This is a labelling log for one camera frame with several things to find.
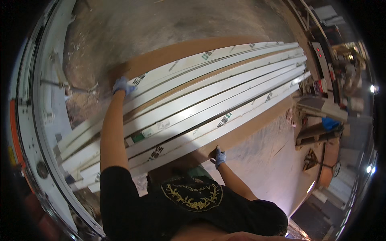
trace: gold embroidered logo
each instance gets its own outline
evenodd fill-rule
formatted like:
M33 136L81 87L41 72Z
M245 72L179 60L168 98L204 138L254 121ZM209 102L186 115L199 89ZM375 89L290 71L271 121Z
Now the gold embroidered logo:
M193 212L203 212L217 207L222 201L223 194L221 185L216 184L197 189L185 185L167 184L165 190L163 186L161 189L168 199Z

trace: blue latex glove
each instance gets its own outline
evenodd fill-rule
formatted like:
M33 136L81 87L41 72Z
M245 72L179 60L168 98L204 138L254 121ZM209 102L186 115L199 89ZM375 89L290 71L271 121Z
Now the blue latex glove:
M117 79L115 81L115 84L113 86L113 95L118 91L118 90L124 90L126 92L125 97L127 97L131 92L135 91L137 87L133 85L128 84L128 79L125 76L122 76L120 79Z
M220 146L216 147L216 160L210 159L210 161L216 165L216 170L218 170L218 167L221 163L225 163L225 152L222 152L220 149Z

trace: person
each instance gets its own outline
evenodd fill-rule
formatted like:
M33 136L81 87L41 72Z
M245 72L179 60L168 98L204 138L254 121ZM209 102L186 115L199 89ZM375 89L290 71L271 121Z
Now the person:
M123 101L133 90L127 79L116 81L101 133L100 209L110 240L286 239L285 213L253 194L227 166L220 147L214 163L225 186L201 172L173 177L139 197L122 141Z

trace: stack of white boards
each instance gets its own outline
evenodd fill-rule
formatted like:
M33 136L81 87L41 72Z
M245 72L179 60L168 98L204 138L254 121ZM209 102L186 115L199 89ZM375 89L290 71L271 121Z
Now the stack of white boards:
M182 157L268 110L310 75L305 61L298 43L243 44L186 57L129 80L138 89L123 115L146 103L124 124L131 175ZM100 139L94 136L104 114L58 143L58 163L75 180L73 191L100 190Z

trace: black t-shirt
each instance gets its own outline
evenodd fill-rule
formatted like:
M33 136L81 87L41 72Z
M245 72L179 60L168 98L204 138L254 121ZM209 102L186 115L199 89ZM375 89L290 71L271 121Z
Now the black t-shirt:
M128 170L100 176L103 229L111 240L170 240L183 225L203 220L229 233L283 235L288 220L273 202L249 201L208 177L176 177L139 197Z

